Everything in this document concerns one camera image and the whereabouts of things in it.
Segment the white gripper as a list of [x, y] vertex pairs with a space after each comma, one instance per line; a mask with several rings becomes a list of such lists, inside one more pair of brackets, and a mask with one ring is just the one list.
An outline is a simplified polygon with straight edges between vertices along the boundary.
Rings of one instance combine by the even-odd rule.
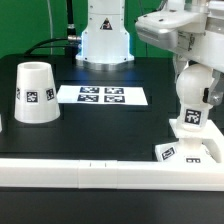
[[188, 60], [215, 69], [211, 86], [204, 89], [203, 102], [222, 103], [224, 0], [162, 0], [155, 12], [138, 17], [135, 27], [142, 41], [175, 53], [175, 79], [188, 67]]

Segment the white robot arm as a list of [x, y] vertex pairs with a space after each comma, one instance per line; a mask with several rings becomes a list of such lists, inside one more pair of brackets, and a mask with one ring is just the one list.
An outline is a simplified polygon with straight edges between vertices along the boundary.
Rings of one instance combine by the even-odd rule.
[[[124, 27], [125, 0], [88, 0], [88, 24], [81, 35], [80, 66], [116, 70], [134, 60]], [[204, 100], [218, 105], [224, 97], [224, 0], [161, 0], [159, 8], [135, 22], [139, 39], [173, 53], [181, 73], [193, 61], [213, 69]]]

